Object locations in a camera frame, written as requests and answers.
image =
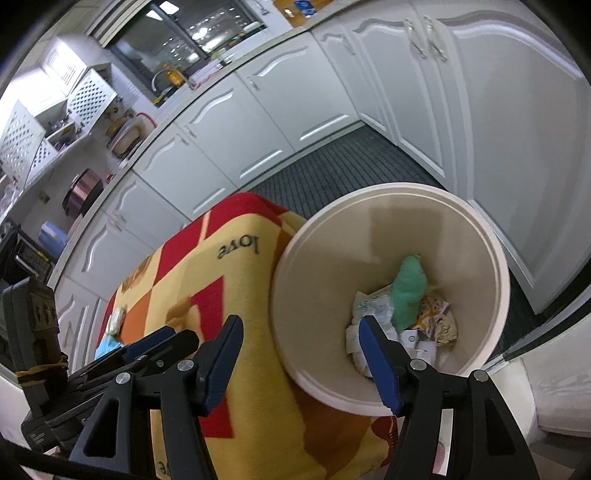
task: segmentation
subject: cabinet handle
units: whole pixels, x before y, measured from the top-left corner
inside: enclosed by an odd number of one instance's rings
[[[117,217],[119,220],[121,220],[121,222],[122,222],[122,223],[127,223],[127,220],[125,219],[125,217],[123,216],[123,214],[122,214],[122,213],[120,213],[120,212],[115,212],[115,216],[116,216],[116,217]]]
[[[435,30],[435,25],[433,24],[433,20],[427,16],[425,16],[425,24],[427,27],[427,41],[433,50],[437,52],[441,61],[447,61],[447,55],[438,43],[441,43],[439,36],[437,35],[437,31]]]
[[[256,92],[260,92],[261,89],[259,88],[259,86],[256,84],[256,82],[252,79],[252,77],[247,77],[248,78],[248,83],[251,84],[251,87],[255,89]]]
[[[189,143],[183,137],[181,137],[180,135],[177,135],[177,137],[181,141],[181,143],[183,145],[185,145],[185,147],[188,147],[189,146]]]
[[[419,44],[418,44],[418,33],[417,30],[414,28],[413,22],[408,19],[405,18],[404,19],[404,29],[406,30],[407,36],[408,36],[408,40],[410,41],[410,44],[417,49],[418,54],[421,56],[421,58],[426,59],[427,58],[427,54],[425,53],[425,49],[422,48]]]
[[[344,35],[340,36],[343,39],[343,46],[345,50],[348,51],[351,55],[355,55],[355,50],[353,49],[353,45],[349,42],[349,39]]]
[[[118,232],[122,232],[123,229],[117,225],[117,222],[115,222],[114,220],[109,220],[108,224],[113,227],[115,230],[117,230]]]

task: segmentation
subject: green cloth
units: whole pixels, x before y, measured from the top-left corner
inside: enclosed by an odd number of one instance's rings
[[[400,334],[417,323],[418,307],[427,292],[427,277],[418,255],[404,258],[392,283],[392,325]]]

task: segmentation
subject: faucet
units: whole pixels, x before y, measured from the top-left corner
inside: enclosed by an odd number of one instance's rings
[[[156,77],[164,72],[178,73],[178,75],[185,81],[185,83],[189,86],[189,88],[191,90],[197,90],[197,84],[193,80],[191,80],[190,78],[187,78],[181,71],[174,69],[172,67],[168,67],[168,68],[160,70],[159,72],[156,72],[156,75],[154,75],[154,77],[152,78],[152,90],[153,91],[156,91]]]

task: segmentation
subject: cable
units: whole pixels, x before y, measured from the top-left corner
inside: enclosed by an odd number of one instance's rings
[[[13,467],[13,465],[18,464],[39,472],[50,473],[73,480],[148,480],[141,476],[131,475],[130,473],[114,472],[106,468],[84,465],[82,463],[33,452],[6,440],[1,434],[0,458],[3,460],[2,463],[12,468],[10,470],[10,476],[7,477],[11,479],[18,478],[25,480],[31,478],[19,467]]]

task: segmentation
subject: screw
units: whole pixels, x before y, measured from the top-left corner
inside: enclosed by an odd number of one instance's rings
[[[486,382],[488,380],[488,373],[484,370],[474,370],[474,378],[476,378],[479,382]]]
[[[420,358],[415,358],[414,360],[410,361],[410,368],[416,370],[418,372],[422,372],[427,368],[427,363],[425,360],[421,360]]]
[[[115,378],[115,381],[119,384],[119,385],[123,385],[124,383],[127,383],[129,380],[131,380],[131,375],[129,375],[127,372],[123,372],[120,373],[119,375],[117,375],[117,377]]]
[[[178,364],[177,364],[177,368],[181,371],[181,372],[186,372],[187,370],[191,370],[193,368],[193,361],[192,360],[181,360]]]

